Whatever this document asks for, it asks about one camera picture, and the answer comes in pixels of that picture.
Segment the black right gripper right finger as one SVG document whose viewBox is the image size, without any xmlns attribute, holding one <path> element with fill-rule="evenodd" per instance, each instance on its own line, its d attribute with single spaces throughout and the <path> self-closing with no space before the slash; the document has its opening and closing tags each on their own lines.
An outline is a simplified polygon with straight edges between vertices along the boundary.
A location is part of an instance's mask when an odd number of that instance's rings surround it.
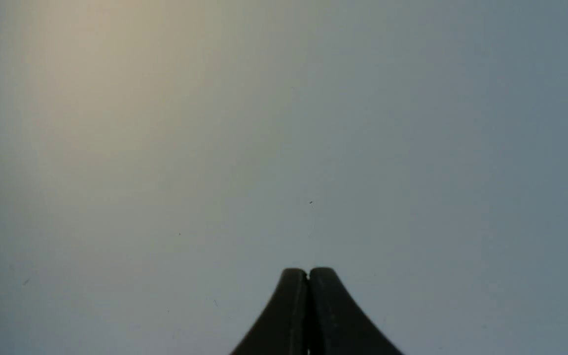
<svg viewBox="0 0 568 355">
<path fill-rule="evenodd" d="M 311 355 L 401 355 L 354 301 L 333 268 L 309 274 Z"/>
</svg>

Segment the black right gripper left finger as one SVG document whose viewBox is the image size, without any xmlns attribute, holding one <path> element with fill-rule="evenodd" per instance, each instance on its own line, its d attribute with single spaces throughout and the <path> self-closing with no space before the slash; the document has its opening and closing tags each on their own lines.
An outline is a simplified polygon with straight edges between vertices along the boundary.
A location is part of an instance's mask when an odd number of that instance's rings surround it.
<svg viewBox="0 0 568 355">
<path fill-rule="evenodd" d="M 264 310 L 233 355 L 306 355 L 308 278 L 300 268 L 282 271 Z"/>
</svg>

